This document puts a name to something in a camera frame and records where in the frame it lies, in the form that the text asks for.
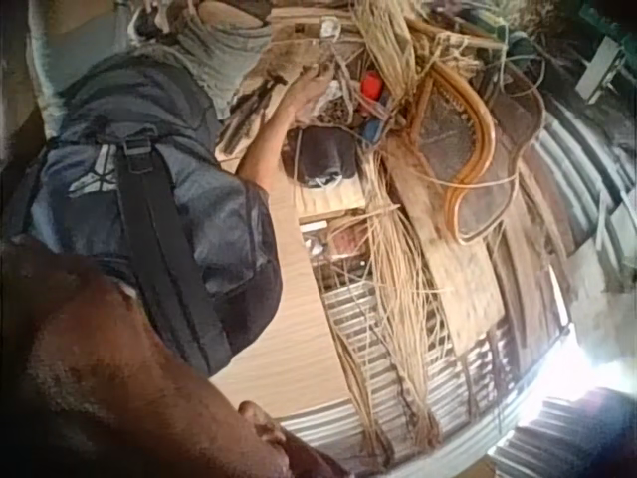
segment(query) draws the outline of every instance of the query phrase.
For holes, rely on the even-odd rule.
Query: corrugated roof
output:
[[[386,349],[367,325],[377,313],[373,284],[354,282],[341,287],[334,284],[323,294],[323,302],[332,322],[364,363],[374,416],[391,442],[395,462],[413,458],[420,451],[411,436],[409,413],[401,397],[398,374]],[[496,327],[494,349],[484,335],[467,354],[474,403],[469,402],[465,373],[448,336],[443,326],[438,346],[427,357],[429,394],[426,402],[439,421],[443,441],[469,425],[470,416],[478,419],[496,404],[496,371],[501,378],[502,390],[512,389],[515,383],[516,349],[513,331],[507,321],[500,321]],[[362,473],[374,469],[373,461],[367,459],[364,451],[363,429],[350,402],[287,417],[283,423],[301,439],[332,454],[352,471]]]

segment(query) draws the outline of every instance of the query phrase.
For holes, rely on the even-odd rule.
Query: backpack strap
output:
[[[27,218],[40,186],[40,173],[46,164],[46,153],[41,153],[24,173],[15,191],[2,210],[2,239],[9,240],[23,234]]]
[[[211,376],[232,358],[228,339],[186,240],[163,158],[148,137],[115,156],[117,196],[132,268],[163,342]]]

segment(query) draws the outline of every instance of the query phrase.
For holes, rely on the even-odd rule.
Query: wooden plank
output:
[[[234,171],[237,163],[223,166]],[[280,170],[270,196],[283,275],[279,311],[259,339],[213,379],[233,404],[250,399],[276,417],[349,398],[292,193]]]
[[[524,192],[535,205],[537,214],[546,228],[548,240],[555,251],[555,256],[551,260],[553,269],[555,270],[555,275],[557,276],[557,281],[562,289],[562,293],[568,301],[570,297],[570,284],[568,275],[566,274],[567,252],[563,243],[564,236],[560,232],[558,223],[559,219],[557,214],[559,214],[559,211],[556,211],[553,205],[549,204],[547,196],[544,196],[544,191],[537,183],[535,176],[523,161],[520,163],[520,179]]]
[[[335,187],[309,189],[290,179],[295,191],[299,220],[306,224],[343,215],[346,211],[365,207],[360,178],[344,179]]]
[[[431,183],[423,176],[423,158],[398,138],[387,144],[385,161],[396,192],[416,229],[440,294],[457,355],[468,350],[504,315],[494,268],[482,241],[461,246],[445,237]]]
[[[521,162],[521,165],[522,164],[529,170],[529,173],[532,174],[532,177],[537,183],[537,187],[546,201],[548,206],[547,210],[552,212],[555,228],[561,238],[560,242],[564,246],[566,255],[569,256],[575,251],[575,242],[568,221],[568,210],[560,196],[555,179],[551,176],[548,166],[544,164],[533,145],[525,152],[524,161]]]
[[[532,363],[527,354],[527,328],[511,248],[504,233],[502,236],[493,234],[489,243],[494,270],[505,304],[505,313],[514,331],[518,349],[518,371],[520,375],[524,375]]]
[[[514,198],[505,215],[505,237],[511,248],[527,332],[527,347],[521,354],[524,370],[535,363],[548,347],[552,326],[547,320],[555,317],[548,318],[546,314],[545,303],[550,300],[544,275],[547,264],[544,266],[537,247],[532,243],[533,225],[520,195]]]

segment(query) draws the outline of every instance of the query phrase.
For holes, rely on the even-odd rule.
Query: wooden board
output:
[[[387,145],[385,161],[396,192],[405,206],[440,294],[457,355],[466,352],[500,320],[504,305],[487,247],[483,242],[461,246],[445,237],[439,207],[423,159],[398,138]]]
[[[547,264],[532,242],[533,225],[523,198],[518,194],[505,215],[505,238],[511,250],[514,274],[522,299],[526,346],[520,349],[521,369],[528,369],[547,349],[558,317],[549,313],[554,296]]]
[[[573,232],[571,231],[570,224],[568,222],[568,211],[564,200],[560,195],[559,187],[557,186],[555,179],[552,177],[548,166],[544,164],[543,159],[539,156],[534,145],[525,152],[524,165],[529,169],[529,172],[537,182],[547,204],[549,205],[550,211],[555,217],[555,226],[559,231],[561,243],[564,246],[566,254],[572,254],[576,248],[575,241],[573,239]]]
[[[223,166],[234,171],[237,163]],[[270,210],[283,274],[281,305],[259,339],[213,381],[234,405],[253,400],[281,418],[349,395],[282,170]]]
[[[291,179],[295,190],[295,204],[302,223],[343,215],[350,209],[365,207],[360,178],[344,179],[335,187],[309,189]]]

